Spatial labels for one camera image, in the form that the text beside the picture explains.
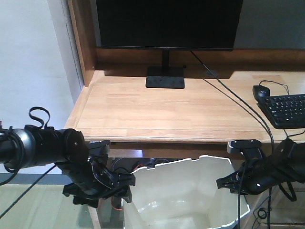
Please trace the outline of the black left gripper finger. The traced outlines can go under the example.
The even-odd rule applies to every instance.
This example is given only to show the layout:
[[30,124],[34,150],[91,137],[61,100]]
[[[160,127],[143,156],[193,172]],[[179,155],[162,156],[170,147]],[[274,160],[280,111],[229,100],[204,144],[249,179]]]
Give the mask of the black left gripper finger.
[[110,192],[108,192],[104,198],[110,198],[110,197],[119,197],[124,199],[127,203],[131,203],[132,202],[132,193],[129,187],[123,187],[123,188],[119,188],[117,190],[111,190]]
[[109,179],[110,188],[135,186],[134,174],[111,173]]

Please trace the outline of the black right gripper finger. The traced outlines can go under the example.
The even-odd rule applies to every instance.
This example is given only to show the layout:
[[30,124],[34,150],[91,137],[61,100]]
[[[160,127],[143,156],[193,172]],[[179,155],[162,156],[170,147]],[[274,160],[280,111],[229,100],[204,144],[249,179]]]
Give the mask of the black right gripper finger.
[[219,178],[216,180],[218,189],[228,188],[236,190],[238,189],[238,173],[232,173],[226,177]]

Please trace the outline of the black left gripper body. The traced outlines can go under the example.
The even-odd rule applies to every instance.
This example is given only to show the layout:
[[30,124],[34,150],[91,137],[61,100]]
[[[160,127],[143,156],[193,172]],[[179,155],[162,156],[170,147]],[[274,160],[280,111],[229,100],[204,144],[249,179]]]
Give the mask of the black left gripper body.
[[63,194],[73,196],[75,205],[98,207],[99,199],[105,198],[112,188],[111,173],[107,169],[108,158],[90,158],[83,164],[62,162],[62,172],[72,183],[65,185]]

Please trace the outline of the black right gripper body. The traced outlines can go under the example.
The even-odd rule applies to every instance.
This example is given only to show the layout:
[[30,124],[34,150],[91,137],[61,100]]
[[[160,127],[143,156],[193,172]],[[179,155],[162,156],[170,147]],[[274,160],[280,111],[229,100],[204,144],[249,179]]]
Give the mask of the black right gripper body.
[[281,184],[281,171],[272,157],[246,160],[235,177],[237,183],[234,192],[242,195],[258,195]]

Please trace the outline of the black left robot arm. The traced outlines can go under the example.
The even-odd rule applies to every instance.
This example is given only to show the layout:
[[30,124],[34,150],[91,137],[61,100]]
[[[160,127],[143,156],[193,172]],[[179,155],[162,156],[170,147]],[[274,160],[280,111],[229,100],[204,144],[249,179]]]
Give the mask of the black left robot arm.
[[75,205],[97,208],[99,199],[111,197],[132,201],[130,187],[135,186],[135,176],[107,169],[109,140],[86,143],[80,131],[55,130],[41,118],[29,117],[40,126],[0,130],[0,162],[11,173],[1,185],[12,181],[23,168],[53,164],[72,181],[62,193],[73,196]]

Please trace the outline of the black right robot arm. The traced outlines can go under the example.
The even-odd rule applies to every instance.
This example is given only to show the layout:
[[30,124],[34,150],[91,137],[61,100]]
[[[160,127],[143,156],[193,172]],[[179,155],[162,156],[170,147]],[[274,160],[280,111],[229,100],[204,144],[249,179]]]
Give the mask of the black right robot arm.
[[284,182],[305,182],[305,145],[290,138],[283,140],[275,151],[265,156],[258,140],[233,140],[228,143],[230,153],[240,152],[245,158],[232,174],[216,180],[218,188],[231,193],[258,195]]

